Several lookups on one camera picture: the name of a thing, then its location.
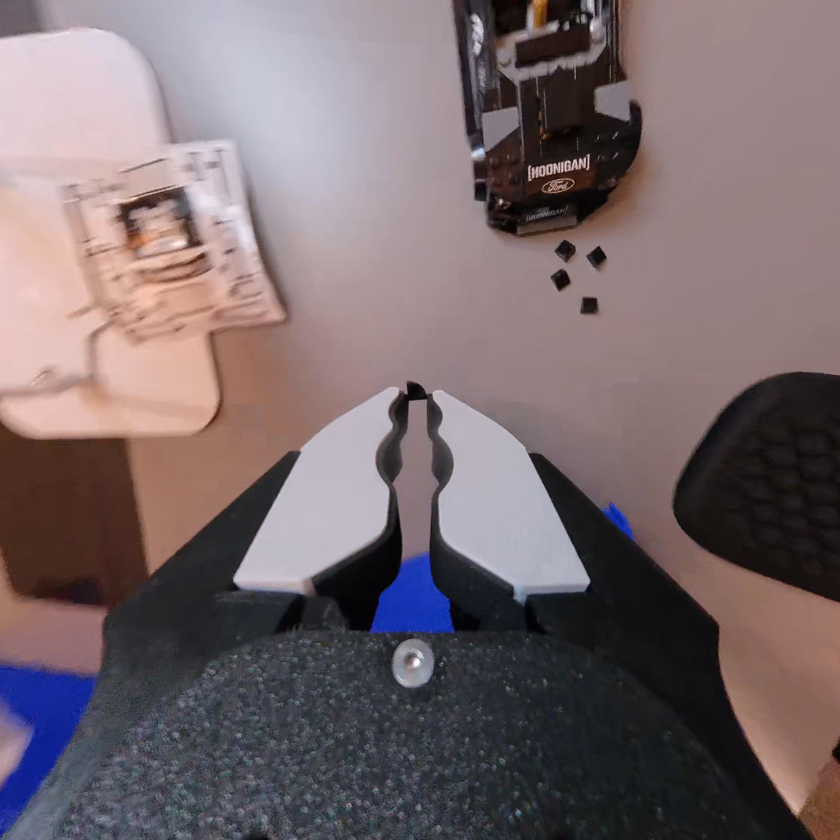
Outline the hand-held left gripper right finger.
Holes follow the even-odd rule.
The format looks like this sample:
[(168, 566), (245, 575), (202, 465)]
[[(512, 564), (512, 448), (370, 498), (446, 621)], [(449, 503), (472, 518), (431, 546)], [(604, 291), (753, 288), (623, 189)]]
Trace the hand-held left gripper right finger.
[(427, 396), (434, 448), (434, 584), (453, 603), (565, 597), (587, 570), (528, 456), (496, 422), (449, 393)]

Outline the white booklet stand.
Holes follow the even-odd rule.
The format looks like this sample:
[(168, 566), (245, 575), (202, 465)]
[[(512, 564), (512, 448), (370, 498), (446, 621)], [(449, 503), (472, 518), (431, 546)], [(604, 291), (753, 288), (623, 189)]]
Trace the white booklet stand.
[(25, 437), (177, 437), (220, 408), (212, 343), (128, 343), (93, 308), (62, 175), (168, 145), (150, 64), (114, 33), (0, 40), (0, 422)]

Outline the sticker sheet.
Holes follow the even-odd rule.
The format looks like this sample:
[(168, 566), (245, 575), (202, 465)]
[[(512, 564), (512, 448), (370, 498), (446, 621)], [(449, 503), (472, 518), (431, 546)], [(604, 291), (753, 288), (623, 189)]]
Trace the sticker sheet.
[(62, 179), (87, 307), (128, 343), (271, 327), (285, 308), (263, 265), (232, 139)]

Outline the cluster of small black tiles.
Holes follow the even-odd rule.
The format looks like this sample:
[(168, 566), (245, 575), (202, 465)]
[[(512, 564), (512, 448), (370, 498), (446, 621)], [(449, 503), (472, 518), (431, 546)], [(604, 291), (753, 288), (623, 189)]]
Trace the cluster of small black tiles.
[[(573, 248), (571, 240), (558, 240), (558, 246), (555, 246), (555, 260), (558, 260), (564, 265), (573, 260), (573, 253), (576, 253), (576, 248)], [(605, 265), (605, 253), (604, 253), (604, 248), (592, 248), (592, 253), (586, 255), (586, 264), (587, 264), (592, 268), (604, 268), (604, 265)], [(565, 288), (571, 288), (571, 272), (565, 272), (565, 268), (555, 268), (548, 279), (554, 279), (555, 291), (565, 291)], [(576, 313), (580, 313), (580, 317), (595, 317), (595, 313), (598, 313), (598, 297), (595, 297), (595, 293), (586, 293), (580, 307), (576, 307)]]

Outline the black lego car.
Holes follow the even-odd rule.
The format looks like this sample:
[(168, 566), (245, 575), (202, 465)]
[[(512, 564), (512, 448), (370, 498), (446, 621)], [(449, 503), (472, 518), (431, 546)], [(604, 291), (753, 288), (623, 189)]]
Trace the black lego car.
[(573, 231), (642, 139), (621, 0), (453, 0), (472, 203), (488, 231)]

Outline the blue plastic bin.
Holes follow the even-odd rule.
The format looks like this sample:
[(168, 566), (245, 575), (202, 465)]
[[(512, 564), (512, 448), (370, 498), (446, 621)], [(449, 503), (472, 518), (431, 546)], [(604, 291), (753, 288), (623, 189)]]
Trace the blue plastic bin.
[(153, 706), (220, 651), (281, 627), (281, 608), (268, 608), (271, 626), (247, 627), (257, 613), (256, 608), (212, 599), (232, 581), (236, 557), (256, 532), (256, 518), (236, 514), (236, 508), (221, 509), (138, 591), (114, 608), (102, 618), (98, 678), (0, 663), (0, 710), (28, 733), (17, 766), (0, 782), (0, 838), (10, 840), (10, 828), (39, 808), (39, 795), (52, 782), (57, 803), (46, 803), (46, 815), (34, 815), (34, 827), (22, 833), (25, 840), (49, 838), (46, 822), (69, 800), (57, 763), (77, 752), (77, 767), (69, 773), (77, 782), (93, 746), (102, 741), (102, 721), (126, 733), (144, 706)]

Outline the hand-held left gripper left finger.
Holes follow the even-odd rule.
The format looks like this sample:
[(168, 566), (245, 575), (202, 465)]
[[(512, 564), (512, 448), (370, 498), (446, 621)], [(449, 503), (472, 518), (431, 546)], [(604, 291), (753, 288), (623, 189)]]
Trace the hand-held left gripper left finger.
[(378, 393), (311, 436), (257, 523), (232, 584), (311, 597), (317, 581), (372, 550), (394, 523), (400, 437), (400, 387)]

